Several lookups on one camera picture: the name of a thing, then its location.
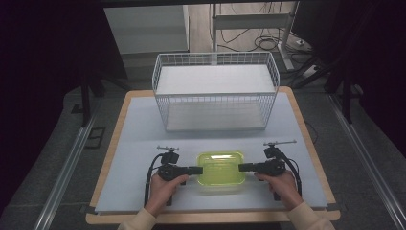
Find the table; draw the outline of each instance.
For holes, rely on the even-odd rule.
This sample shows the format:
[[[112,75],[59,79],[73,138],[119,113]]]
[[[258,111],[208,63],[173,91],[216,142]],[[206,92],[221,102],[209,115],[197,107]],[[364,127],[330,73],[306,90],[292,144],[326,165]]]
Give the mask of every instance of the table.
[[[324,173],[321,162],[317,156],[317,152],[314,149],[310,135],[305,126],[305,121],[302,117],[301,111],[296,103],[292,90],[289,87],[281,86],[280,92],[286,93],[290,104],[294,110],[298,125],[303,134],[306,147],[309,151],[312,163],[316,169],[316,172],[321,181],[323,190],[325,192],[327,203],[334,205],[336,203],[334,195],[328,185],[326,175]],[[116,127],[113,132],[113,136],[104,159],[104,163],[101,169],[98,183],[90,202],[91,207],[95,207],[98,203],[100,194],[102,192],[103,185],[108,175],[112,160],[114,158],[116,147],[120,138],[121,131],[127,108],[133,97],[153,97],[151,90],[142,91],[130,91],[126,94],[122,110],[119,115]],[[340,218],[339,210],[320,209],[315,210],[321,216],[324,216],[330,220],[337,220]],[[121,223],[126,219],[133,218],[134,215],[95,215],[87,214],[86,221],[90,224],[108,224],[108,223]],[[158,217],[158,223],[228,223],[228,222],[279,222],[289,221],[286,212],[284,211],[250,211],[250,212],[211,212],[211,213],[197,213],[197,212],[176,212],[176,213],[163,213]]]

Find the hand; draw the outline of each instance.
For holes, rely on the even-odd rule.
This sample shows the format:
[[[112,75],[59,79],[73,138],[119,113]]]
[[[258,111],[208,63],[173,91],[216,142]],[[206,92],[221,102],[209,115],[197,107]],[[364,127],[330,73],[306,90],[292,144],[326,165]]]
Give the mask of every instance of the hand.
[[[150,197],[145,209],[158,217],[167,205],[167,201],[176,192],[176,186],[188,179],[188,175],[180,175],[171,181],[165,181],[157,173],[153,175],[150,184]]]
[[[291,171],[285,171],[278,176],[255,173],[260,180],[269,182],[269,191],[276,192],[281,197],[281,202],[288,211],[304,202],[296,189],[295,177]]]

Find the gray floor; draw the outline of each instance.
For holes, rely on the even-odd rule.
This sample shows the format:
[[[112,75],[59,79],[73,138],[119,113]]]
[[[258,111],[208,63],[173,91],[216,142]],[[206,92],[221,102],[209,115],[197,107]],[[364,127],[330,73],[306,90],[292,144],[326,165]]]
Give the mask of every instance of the gray floor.
[[[207,9],[207,6],[196,7]],[[251,42],[252,40],[239,41],[240,44],[251,44]],[[202,45],[200,48],[197,45],[192,46],[192,44],[191,39],[191,52],[207,51],[205,49],[210,51],[210,44],[195,42],[194,44],[199,44],[198,46]],[[247,47],[236,45],[234,48],[245,49]],[[278,53],[274,53],[274,57],[278,68],[284,72],[281,57]],[[302,62],[306,58],[308,56],[302,56],[299,60]],[[128,79],[123,82],[134,89],[150,89],[154,58],[123,56],[123,59],[128,74]],[[290,76],[290,74],[282,74],[281,85],[289,85],[292,81]],[[356,155],[354,146],[341,126],[327,94],[324,93],[325,81],[326,78],[316,80],[302,89],[294,90],[294,94],[326,172],[331,190],[341,207],[342,216],[333,224],[336,229],[396,229],[381,196]],[[106,95],[101,99],[101,107],[93,125],[93,127],[105,128],[101,145],[99,148],[92,149],[97,145],[97,141],[89,139],[86,142],[88,148],[81,153],[50,229],[117,228],[117,225],[87,224],[84,219],[85,213],[82,212],[82,208],[89,204],[95,189],[126,93],[109,81],[104,81],[103,84],[106,87]],[[72,113],[75,104],[81,104],[78,89],[66,95],[64,110],[59,122],[37,162],[4,211],[0,219],[0,229],[34,228],[80,129],[81,114]],[[353,127],[372,156],[376,167],[394,191],[400,204],[406,207],[405,158],[368,117],[356,99],[351,101],[351,118]],[[227,229],[227,227],[236,229],[235,226],[211,226],[213,229]],[[240,225],[237,229],[273,229],[273,227],[278,229],[278,226],[267,224]],[[281,224],[281,229],[293,229],[293,227],[287,222]]]

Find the wire basket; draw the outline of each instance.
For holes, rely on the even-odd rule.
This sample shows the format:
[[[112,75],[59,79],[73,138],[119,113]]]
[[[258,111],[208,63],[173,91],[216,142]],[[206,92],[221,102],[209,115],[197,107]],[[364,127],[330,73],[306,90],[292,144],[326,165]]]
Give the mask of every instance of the wire basket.
[[[269,52],[161,54],[152,76],[167,131],[265,129],[279,85]]]

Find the container lid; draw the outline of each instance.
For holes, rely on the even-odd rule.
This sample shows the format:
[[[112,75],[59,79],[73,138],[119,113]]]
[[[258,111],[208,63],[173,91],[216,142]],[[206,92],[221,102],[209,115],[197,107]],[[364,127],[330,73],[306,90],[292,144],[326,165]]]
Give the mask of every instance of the container lid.
[[[208,151],[197,157],[197,165],[203,167],[203,174],[197,181],[201,185],[235,185],[245,180],[245,172],[238,170],[238,164],[243,163],[240,151]]]

